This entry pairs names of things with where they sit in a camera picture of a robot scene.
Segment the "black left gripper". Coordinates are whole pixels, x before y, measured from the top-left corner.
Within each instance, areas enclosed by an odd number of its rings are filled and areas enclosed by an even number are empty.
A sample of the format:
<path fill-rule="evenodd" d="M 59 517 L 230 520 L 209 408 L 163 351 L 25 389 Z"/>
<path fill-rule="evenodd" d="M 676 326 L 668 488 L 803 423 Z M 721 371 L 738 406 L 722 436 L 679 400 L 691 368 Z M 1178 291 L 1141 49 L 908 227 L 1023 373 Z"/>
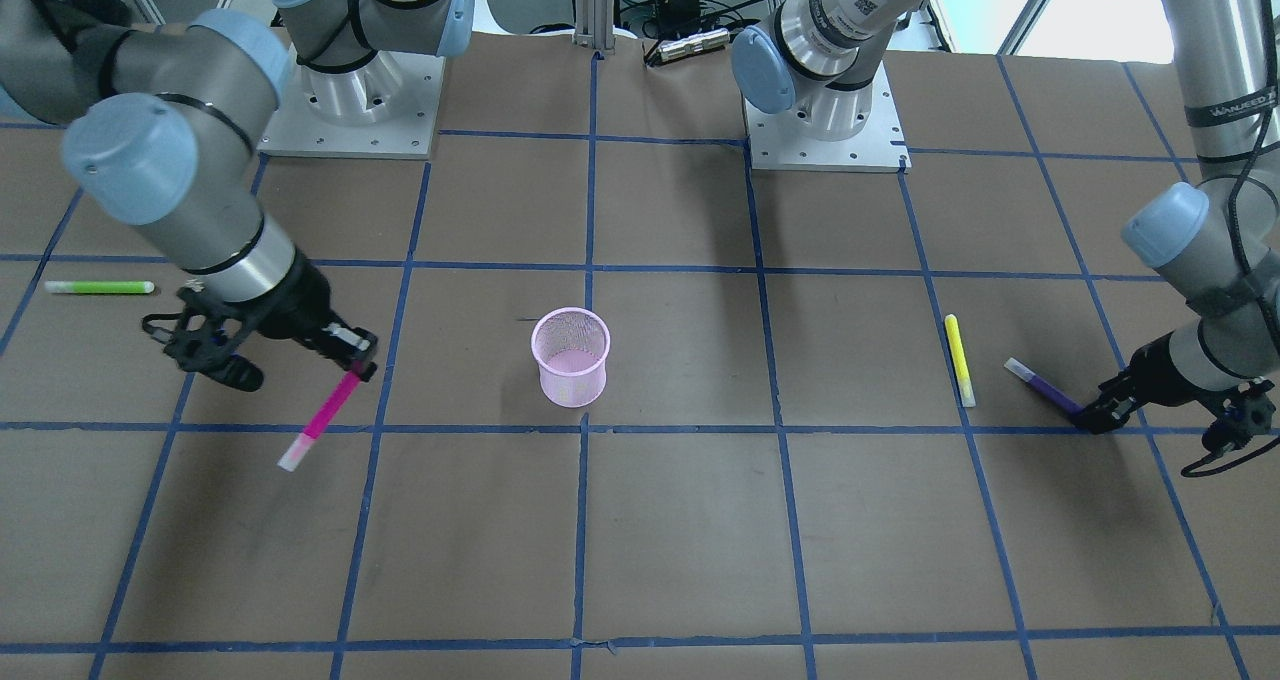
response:
<path fill-rule="evenodd" d="M 1277 406 L 1268 393 L 1274 383 L 1225 373 L 1215 361 L 1210 378 L 1194 379 L 1175 364 L 1172 333 L 1142 346 L 1116 376 L 1100 385 L 1100 397 L 1070 414 L 1074 428 L 1102 435 L 1124 428 L 1130 416 L 1148 405 L 1181 407 L 1196 403 L 1212 423 L 1201 435 L 1207 456 L 1244 451 L 1256 437 L 1270 434 Z"/>

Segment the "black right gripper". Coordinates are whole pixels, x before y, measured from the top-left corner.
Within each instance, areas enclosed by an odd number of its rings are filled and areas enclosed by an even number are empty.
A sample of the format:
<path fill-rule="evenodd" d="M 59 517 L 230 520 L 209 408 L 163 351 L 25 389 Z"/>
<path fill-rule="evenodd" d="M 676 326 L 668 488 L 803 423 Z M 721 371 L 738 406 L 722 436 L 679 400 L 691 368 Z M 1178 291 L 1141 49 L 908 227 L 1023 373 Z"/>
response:
<path fill-rule="evenodd" d="M 215 376 L 215 382 L 239 392 L 262 387 L 262 371 L 238 355 L 238 348 L 257 333 L 274 341 L 294 341 L 370 382 L 378 371 L 376 334 L 340 323 L 332 307 L 332 287 L 308 259 L 296 259 L 282 283 L 255 300 L 218 300 L 212 291 L 183 287 L 178 314 L 151 314 L 142 330 L 163 346 L 179 369 Z"/>

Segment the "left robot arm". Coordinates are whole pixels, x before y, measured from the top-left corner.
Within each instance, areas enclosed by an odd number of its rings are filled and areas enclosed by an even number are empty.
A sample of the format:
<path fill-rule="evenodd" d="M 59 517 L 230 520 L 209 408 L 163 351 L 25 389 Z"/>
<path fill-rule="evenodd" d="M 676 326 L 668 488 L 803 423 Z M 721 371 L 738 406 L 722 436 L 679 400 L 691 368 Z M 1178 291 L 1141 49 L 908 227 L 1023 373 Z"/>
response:
<path fill-rule="evenodd" d="M 923 0 L 785 0 L 731 45 L 736 83 L 765 114 L 858 93 L 881 67 L 891 27 Z M 1272 432 L 1277 371 L 1277 37 L 1271 0 L 1160 0 L 1172 37 L 1197 183 L 1158 193 L 1123 228 L 1130 251 L 1185 301 L 1193 323 L 1134 352 L 1087 406 L 1051 398 L 1084 432 L 1123 428 L 1147 405 L 1198 403 L 1213 421 L 1204 457 L 1181 470 L 1207 478 L 1252 460 Z"/>

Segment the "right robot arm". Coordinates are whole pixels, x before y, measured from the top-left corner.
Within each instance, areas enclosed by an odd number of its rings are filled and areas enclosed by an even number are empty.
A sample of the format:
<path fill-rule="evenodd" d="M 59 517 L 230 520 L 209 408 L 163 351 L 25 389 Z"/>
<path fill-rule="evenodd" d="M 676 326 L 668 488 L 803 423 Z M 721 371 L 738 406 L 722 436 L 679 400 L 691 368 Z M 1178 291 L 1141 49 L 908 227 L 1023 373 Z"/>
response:
<path fill-rule="evenodd" d="M 175 35 L 124 0 L 3 0 L 3 114 L 61 127 L 61 161 L 116 222 L 189 277 L 143 332 L 187 373 L 253 392 L 239 347 L 294 341 L 361 382 L 378 338 L 332 307 L 328 279 L 241 178 L 293 70 L 364 78 L 388 51 L 452 58 L 476 0 L 271 0 L 293 47 L 224 6 Z"/>

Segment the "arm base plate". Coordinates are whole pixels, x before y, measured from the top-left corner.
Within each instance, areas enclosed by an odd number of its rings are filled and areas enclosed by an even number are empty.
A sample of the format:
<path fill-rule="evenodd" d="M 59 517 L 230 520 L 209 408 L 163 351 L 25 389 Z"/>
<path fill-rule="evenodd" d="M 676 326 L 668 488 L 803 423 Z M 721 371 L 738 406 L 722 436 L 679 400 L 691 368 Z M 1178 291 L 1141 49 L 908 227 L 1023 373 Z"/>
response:
<path fill-rule="evenodd" d="M 342 74 L 296 67 L 259 141 L 273 158 L 428 160 L 445 60 L 381 51 Z"/>
<path fill-rule="evenodd" d="M 751 165 L 771 172 L 897 173 L 913 166 L 887 70 L 854 91 L 819 88 L 765 114 L 742 101 Z"/>

